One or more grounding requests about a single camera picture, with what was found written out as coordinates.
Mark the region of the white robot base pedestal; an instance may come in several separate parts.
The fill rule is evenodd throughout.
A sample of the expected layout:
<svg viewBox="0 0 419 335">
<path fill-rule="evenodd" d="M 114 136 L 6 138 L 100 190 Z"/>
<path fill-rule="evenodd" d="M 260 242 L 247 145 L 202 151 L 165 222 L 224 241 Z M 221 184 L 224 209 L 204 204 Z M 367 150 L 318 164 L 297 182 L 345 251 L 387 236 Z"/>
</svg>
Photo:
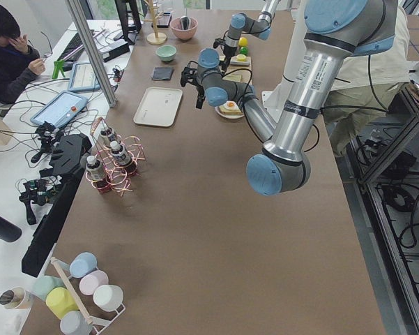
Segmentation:
<svg viewBox="0 0 419 335">
<path fill-rule="evenodd" d="M 299 67 L 306 52 L 304 37 L 307 32 L 305 25 L 304 11 L 307 1 L 287 1 L 287 10 L 297 7 L 296 19 L 287 53 L 287 59 L 284 65 L 281 82 L 273 91 L 262 92 L 262 103 L 267 112 L 275 121 L 279 121 L 284 103 L 286 102 L 293 82 L 298 74 Z"/>
</svg>

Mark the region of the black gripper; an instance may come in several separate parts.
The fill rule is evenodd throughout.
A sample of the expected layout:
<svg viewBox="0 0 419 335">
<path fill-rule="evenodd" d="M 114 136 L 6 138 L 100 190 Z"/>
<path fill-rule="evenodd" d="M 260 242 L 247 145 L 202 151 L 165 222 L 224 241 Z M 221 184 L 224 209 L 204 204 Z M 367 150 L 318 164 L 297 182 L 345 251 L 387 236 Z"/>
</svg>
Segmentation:
<svg viewBox="0 0 419 335">
<path fill-rule="evenodd" d="M 231 58 L 236 54 L 236 48 L 229 45 L 224 45 L 222 47 L 222 51 L 224 54 L 224 62 L 226 64 L 229 64 L 231 61 Z"/>
<path fill-rule="evenodd" d="M 196 108 L 201 109 L 206 100 L 205 90 L 204 90 L 204 87 L 200 84 L 196 84 L 195 87 L 197 89 Z"/>
</svg>

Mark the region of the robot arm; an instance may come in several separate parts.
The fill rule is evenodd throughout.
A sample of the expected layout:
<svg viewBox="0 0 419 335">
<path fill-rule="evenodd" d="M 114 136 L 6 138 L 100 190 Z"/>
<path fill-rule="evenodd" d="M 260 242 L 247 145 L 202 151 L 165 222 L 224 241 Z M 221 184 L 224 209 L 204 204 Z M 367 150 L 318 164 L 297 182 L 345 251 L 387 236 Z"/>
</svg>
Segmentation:
<svg viewBox="0 0 419 335">
<path fill-rule="evenodd" d="M 252 19 L 245 13 L 232 15 L 229 28 L 224 36 L 215 40 L 213 44 L 214 48 L 218 45 L 222 47 L 224 61 L 221 66 L 224 70 L 227 69 L 231 58 L 234 57 L 242 34 L 249 34 L 262 40 L 268 38 L 279 3 L 279 0 L 266 1 L 257 19 Z"/>
<path fill-rule="evenodd" d="M 307 182 L 310 162 L 303 145 L 344 60 L 389 50 L 397 17 L 396 1 L 303 1 L 298 22 L 306 28 L 305 53 L 280 117 L 274 119 L 252 86 L 226 80 L 223 73 L 242 34 L 267 39 L 276 5 L 267 1 L 257 19 L 233 15 L 223 54 L 213 48 L 202 50 L 194 75 L 200 99 L 213 107 L 235 102 L 262 141 L 262 152 L 246 167 L 250 186 L 262 195 L 292 191 Z"/>
</svg>

